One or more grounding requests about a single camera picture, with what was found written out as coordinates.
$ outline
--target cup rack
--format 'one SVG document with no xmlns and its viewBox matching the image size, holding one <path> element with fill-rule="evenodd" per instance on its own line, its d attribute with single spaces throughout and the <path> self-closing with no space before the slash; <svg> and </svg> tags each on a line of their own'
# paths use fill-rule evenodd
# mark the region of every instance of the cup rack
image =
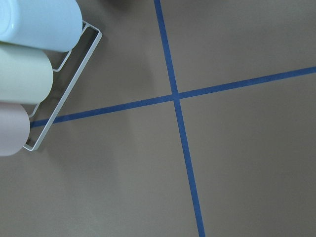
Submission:
<svg viewBox="0 0 316 237">
<path fill-rule="evenodd" d="M 74 88 L 79 76 L 81 75 L 81 73 L 83 72 L 86 64 L 88 63 L 90 57 L 92 56 L 95 48 L 97 47 L 97 45 L 99 44 L 101 38 L 102 38 L 102 33 L 101 31 L 92 26 L 91 24 L 83 21 L 83 29 L 82 29 L 82 33 L 81 36 L 83 35 L 83 33 L 88 29 L 91 28 L 92 30 L 96 31 L 97 35 L 95 36 L 93 43 L 91 44 L 89 50 L 87 51 L 87 53 L 85 54 L 81 64 L 79 65 L 77 71 L 75 72 L 74 76 L 72 77 L 71 81 L 69 82 L 67 89 L 65 90 L 65 92 L 63 93 L 61 99 L 59 100 L 57 106 L 55 107 L 54 111 L 52 112 L 51 116 L 48 119 L 48 122 L 46 123 L 44 129 L 41 131 L 39 137 L 37 138 L 37 140 L 35 141 L 34 145 L 31 146 L 28 143 L 26 143 L 24 145 L 24 148 L 28 151 L 35 151 L 39 148 L 39 146 L 41 145 L 43 139 L 45 138 L 46 134 L 48 133 L 50 127 L 52 126 L 54 120 L 56 119 L 59 111 L 61 110 L 62 106 L 64 105 L 64 103 L 66 102 L 70 92 L 72 91 L 72 89 Z M 59 67 L 57 69 L 53 69 L 53 72 L 58 73 L 62 70 L 62 68 L 64 67 L 64 65 L 66 64 L 67 60 L 69 59 L 70 55 L 71 55 L 72 51 L 70 50 L 67 55 L 64 57 L 63 61 L 61 62 L 61 64 L 59 65 Z M 29 118 L 32 118 L 35 116 L 35 114 L 38 111 L 38 108 L 40 106 L 40 103 L 37 104 L 35 106 L 35 108 L 33 109 L 32 113 L 29 114 Z"/>
</svg>

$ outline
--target mug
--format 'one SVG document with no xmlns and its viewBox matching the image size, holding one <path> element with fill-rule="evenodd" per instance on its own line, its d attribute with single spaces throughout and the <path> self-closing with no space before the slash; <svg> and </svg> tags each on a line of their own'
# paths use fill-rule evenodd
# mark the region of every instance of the mug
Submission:
<svg viewBox="0 0 316 237">
<path fill-rule="evenodd" d="M 67 52 L 81 32 L 76 0 L 0 0 L 0 41 Z"/>
<path fill-rule="evenodd" d="M 37 104 L 53 85 L 53 69 L 40 49 L 0 43 L 0 102 Z"/>
<path fill-rule="evenodd" d="M 21 150 L 30 135 L 30 120 L 18 104 L 0 103 L 0 157 Z"/>
</svg>

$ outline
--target gray floor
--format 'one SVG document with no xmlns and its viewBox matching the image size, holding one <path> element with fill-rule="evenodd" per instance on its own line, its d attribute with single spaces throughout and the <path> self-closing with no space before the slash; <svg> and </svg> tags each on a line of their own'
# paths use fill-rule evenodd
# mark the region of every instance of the gray floor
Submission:
<svg viewBox="0 0 316 237">
<path fill-rule="evenodd" d="M 171 94 L 153 0 L 78 3 L 104 37 L 60 115 Z M 161 6 L 179 92 L 315 65 L 315 1 Z M 180 100 L 206 236 L 316 235 L 315 88 L 309 74 Z M 0 159 L 0 236 L 197 237 L 188 180 L 172 101 L 57 123 Z"/>
</svg>

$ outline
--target blue line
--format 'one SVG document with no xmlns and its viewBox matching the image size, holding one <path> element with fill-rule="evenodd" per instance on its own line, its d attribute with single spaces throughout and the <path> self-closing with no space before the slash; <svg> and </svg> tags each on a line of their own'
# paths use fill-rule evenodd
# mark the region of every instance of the blue line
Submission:
<svg viewBox="0 0 316 237">
<path fill-rule="evenodd" d="M 269 76 L 264 76 L 264 77 L 259 77 L 259 78 L 236 81 L 236 82 L 223 84 L 223 85 L 216 85 L 216 86 L 211 86 L 207 88 L 181 92 L 179 93 L 179 97 L 180 99 L 184 99 L 184 98 L 205 95 L 205 94 L 210 94 L 210 93 L 224 91 L 224 90 L 231 90 L 235 88 L 241 88 L 245 86 L 266 83 L 266 82 L 275 81 L 275 80 L 303 76 L 303 75 L 312 74 L 312 73 L 316 73 L 316 67 L 304 68 L 304 69 L 294 70 L 294 71 L 290 71 L 286 73 L 279 73 L 279 74 L 274 74 L 274 75 L 269 75 Z"/>
<path fill-rule="evenodd" d="M 168 101 L 172 101 L 172 95 L 166 95 L 166 96 L 156 97 L 156 98 L 147 99 L 147 100 L 140 100 L 140 101 L 135 101 L 131 103 L 100 108 L 96 110 L 89 110 L 89 111 L 84 111 L 80 113 L 59 116 L 55 119 L 54 123 L 65 122 L 65 121 L 70 121 L 70 120 L 75 120 L 75 119 L 82 119 L 82 118 L 87 118 L 87 117 L 92 117 L 92 116 L 97 116 L 97 115 L 103 115 L 103 114 L 108 114 L 112 112 L 143 107 L 147 105 L 160 104 L 160 103 L 164 103 Z M 45 126 L 47 122 L 48 122 L 48 119 L 34 121 L 31 123 L 31 127 Z"/>
<path fill-rule="evenodd" d="M 195 212 L 195 216 L 196 216 L 198 235 L 200 237 L 204 237 L 205 231 L 204 231 L 204 224 L 203 224 L 203 219 L 202 219 L 201 208 L 200 208 L 199 200 L 198 200 L 198 191 L 197 191 L 197 187 L 196 187 L 196 181 L 194 178 L 194 172 L 193 172 L 191 155 L 190 155 L 189 144 L 188 144 L 188 138 L 187 138 L 187 134 L 186 134 L 185 126 L 184 126 L 184 119 L 183 119 L 183 115 L 182 115 L 180 98 L 179 98 L 175 73 L 174 73 L 174 69 L 173 69 L 172 57 L 171 57 L 167 32 L 166 32 L 166 28 L 165 28 L 165 23 L 164 23 L 164 19 L 163 19 L 161 3 L 160 3 L 160 0 L 154 0 L 154 3 L 155 3 L 157 20 L 158 20 L 158 25 L 159 25 L 159 30 L 160 30 L 162 47 L 163 47 L 166 65 L 167 65 L 167 70 L 168 70 L 168 75 L 169 75 L 169 81 L 170 81 L 170 86 L 171 86 L 171 91 L 172 91 L 172 96 L 173 96 L 174 108 L 175 108 L 175 112 L 176 112 L 179 132 L 180 132 L 182 150 L 183 150 L 183 155 L 184 155 L 184 160 L 185 160 L 185 165 L 186 165 L 186 170 L 187 170 L 187 175 L 188 175 L 188 180 L 189 180 L 192 203 L 193 203 L 194 212 Z"/>
</svg>

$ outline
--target blue grout line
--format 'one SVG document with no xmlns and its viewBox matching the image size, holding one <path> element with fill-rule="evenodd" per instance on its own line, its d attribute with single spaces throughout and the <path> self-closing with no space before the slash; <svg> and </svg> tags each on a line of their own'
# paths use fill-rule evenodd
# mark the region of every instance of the blue grout line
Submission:
<svg viewBox="0 0 316 237">
<path fill-rule="evenodd" d="M 168 101 L 172 101 L 172 95 L 166 95 L 166 96 L 156 97 L 156 98 L 147 99 L 147 100 L 140 100 L 140 101 L 135 101 L 131 103 L 100 108 L 96 110 L 89 110 L 89 111 L 84 111 L 80 113 L 59 116 L 55 119 L 54 123 L 65 122 L 65 121 L 70 121 L 70 120 L 75 120 L 75 119 L 82 119 L 82 118 L 87 118 L 87 117 L 92 117 L 92 116 L 97 116 L 97 115 L 103 115 L 103 114 L 108 114 L 108 113 L 122 111 L 122 110 L 139 108 L 139 107 L 143 107 L 147 105 L 160 104 L 160 103 L 164 103 Z M 31 127 L 45 126 L 47 122 L 48 122 L 48 119 L 34 121 L 31 123 Z"/>
<path fill-rule="evenodd" d="M 203 218 L 202 218 L 201 208 L 200 208 L 200 204 L 198 200 L 198 191 L 197 191 L 194 171 L 192 167 L 190 149 L 189 149 L 188 138 L 187 138 L 186 129 L 184 125 L 184 119 L 183 119 L 181 103 L 180 103 L 180 98 L 179 98 L 179 93 L 178 93 L 178 88 L 177 88 L 177 82 L 176 82 L 175 73 L 173 69 L 173 63 L 172 63 L 172 57 L 171 57 L 171 52 L 170 52 L 170 47 L 169 47 L 169 42 L 168 42 L 167 31 L 165 28 L 160 0 L 154 0 L 154 3 L 155 3 L 156 15 L 157 15 L 157 20 L 158 20 L 158 25 L 159 25 L 159 30 L 160 30 L 162 47 L 163 47 L 168 75 L 169 75 L 172 96 L 173 96 L 174 109 L 175 109 L 177 122 L 178 122 L 184 161 L 186 165 L 187 176 L 188 176 L 189 186 L 190 186 L 190 191 L 191 191 L 192 203 L 193 203 L 194 212 L 196 216 L 198 235 L 200 237 L 204 237 L 205 231 L 204 231 Z"/>
<path fill-rule="evenodd" d="M 216 85 L 216 86 L 211 86 L 207 88 L 181 92 L 179 93 L 179 97 L 180 99 L 184 99 L 184 98 L 205 95 L 205 94 L 210 94 L 210 93 L 224 91 L 224 90 L 231 90 L 235 88 L 241 88 L 245 86 L 271 82 L 275 80 L 303 76 L 303 75 L 312 74 L 312 73 L 316 73 L 316 67 L 304 68 L 304 69 L 294 70 L 294 71 L 285 72 L 285 73 L 279 73 L 279 74 L 274 74 L 274 75 L 269 75 L 269 76 L 264 76 L 264 77 L 259 77 L 259 78 L 236 81 L 236 82 L 223 84 L 223 85 Z"/>
</svg>

